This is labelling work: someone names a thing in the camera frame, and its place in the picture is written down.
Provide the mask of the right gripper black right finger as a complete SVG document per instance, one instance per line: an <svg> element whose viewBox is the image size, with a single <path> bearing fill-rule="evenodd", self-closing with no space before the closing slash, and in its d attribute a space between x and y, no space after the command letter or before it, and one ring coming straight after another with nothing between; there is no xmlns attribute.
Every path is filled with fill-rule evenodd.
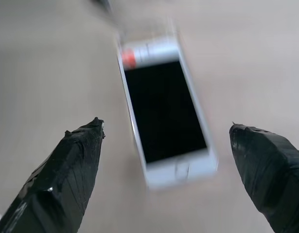
<svg viewBox="0 0 299 233"><path fill-rule="evenodd" d="M256 209L276 233L299 233L299 150L278 134L233 124L233 158Z"/></svg>

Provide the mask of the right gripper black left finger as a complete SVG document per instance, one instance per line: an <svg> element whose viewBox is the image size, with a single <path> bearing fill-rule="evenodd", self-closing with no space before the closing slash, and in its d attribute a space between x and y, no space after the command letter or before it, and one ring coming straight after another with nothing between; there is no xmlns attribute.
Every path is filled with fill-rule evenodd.
<svg viewBox="0 0 299 233"><path fill-rule="evenodd" d="M30 175L0 219L0 233L76 233L95 186L103 120L70 132Z"/></svg>

